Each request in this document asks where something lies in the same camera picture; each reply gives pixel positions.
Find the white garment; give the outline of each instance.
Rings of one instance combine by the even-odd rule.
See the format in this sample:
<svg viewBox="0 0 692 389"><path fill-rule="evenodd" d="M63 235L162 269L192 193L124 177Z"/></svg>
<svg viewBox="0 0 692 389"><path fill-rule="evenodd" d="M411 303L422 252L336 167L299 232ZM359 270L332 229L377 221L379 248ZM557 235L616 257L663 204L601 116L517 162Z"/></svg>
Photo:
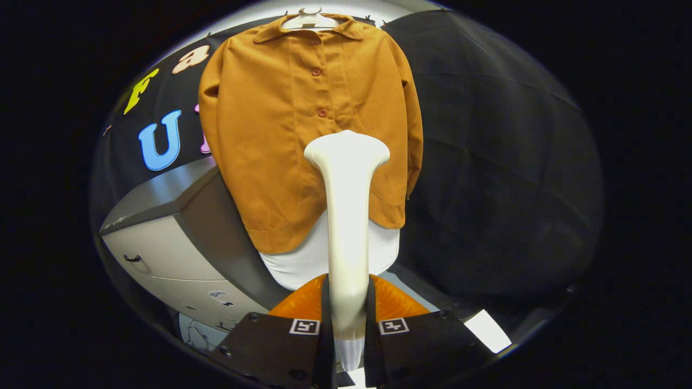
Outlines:
<svg viewBox="0 0 692 389"><path fill-rule="evenodd" d="M380 275L399 255L399 229L384 228L368 220L368 271ZM305 240L293 251L259 253L276 282L292 291L313 278L329 273L327 211L317 220Z"/></svg>

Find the gray cabinet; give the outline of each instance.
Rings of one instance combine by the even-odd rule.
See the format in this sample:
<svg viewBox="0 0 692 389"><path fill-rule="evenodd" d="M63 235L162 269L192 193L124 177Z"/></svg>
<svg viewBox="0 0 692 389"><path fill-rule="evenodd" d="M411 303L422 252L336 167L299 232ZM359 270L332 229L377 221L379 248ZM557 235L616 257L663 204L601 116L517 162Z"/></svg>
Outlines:
<svg viewBox="0 0 692 389"><path fill-rule="evenodd" d="M138 284L209 326L232 329L291 293L264 266L212 157L134 188L100 234Z"/></svg>

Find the letter u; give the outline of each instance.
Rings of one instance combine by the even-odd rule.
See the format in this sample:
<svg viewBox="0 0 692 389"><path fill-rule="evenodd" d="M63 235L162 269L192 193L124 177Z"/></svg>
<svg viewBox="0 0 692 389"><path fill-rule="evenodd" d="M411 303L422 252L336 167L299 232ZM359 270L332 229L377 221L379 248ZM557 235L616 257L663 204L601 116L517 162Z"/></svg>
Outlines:
<svg viewBox="0 0 692 389"><path fill-rule="evenodd" d="M181 115L180 109L173 111L161 119L166 127L168 138L168 150L159 154L156 152L156 142L154 140L154 130L156 123L146 126L139 133L139 141L142 143L142 155L144 164L149 170L157 171L170 166L180 153L180 134L178 133L178 117Z"/></svg>

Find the orange shirt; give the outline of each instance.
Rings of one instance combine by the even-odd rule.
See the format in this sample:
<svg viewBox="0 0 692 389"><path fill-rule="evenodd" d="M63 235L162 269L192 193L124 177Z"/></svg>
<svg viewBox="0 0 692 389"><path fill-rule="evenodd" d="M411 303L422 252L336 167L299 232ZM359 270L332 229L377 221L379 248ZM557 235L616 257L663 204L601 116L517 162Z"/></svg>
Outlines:
<svg viewBox="0 0 692 389"><path fill-rule="evenodd" d="M255 248L298 247L327 208L313 139L350 129L390 149L370 187L370 219L404 225L421 169L423 128L408 61L386 32L350 16L332 30L286 30L297 15L227 39L199 85L207 143Z"/></svg>

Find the drawer handle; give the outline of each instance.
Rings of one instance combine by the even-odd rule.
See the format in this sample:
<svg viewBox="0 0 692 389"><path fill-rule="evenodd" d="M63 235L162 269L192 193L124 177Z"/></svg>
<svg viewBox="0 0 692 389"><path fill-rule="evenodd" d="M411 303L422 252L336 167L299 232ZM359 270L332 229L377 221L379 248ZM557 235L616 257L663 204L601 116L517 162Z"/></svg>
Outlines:
<svg viewBox="0 0 692 389"><path fill-rule="evenodd" d="M134 257L134 258L128 258L128 257L127 257L127 254L125 254L125 255L123 255L123 257L125 257L125 260L128 261L128 262L139 262L139 261L142 260L142 257L140 257L139 255L137 255L137 256Z"/></svg>

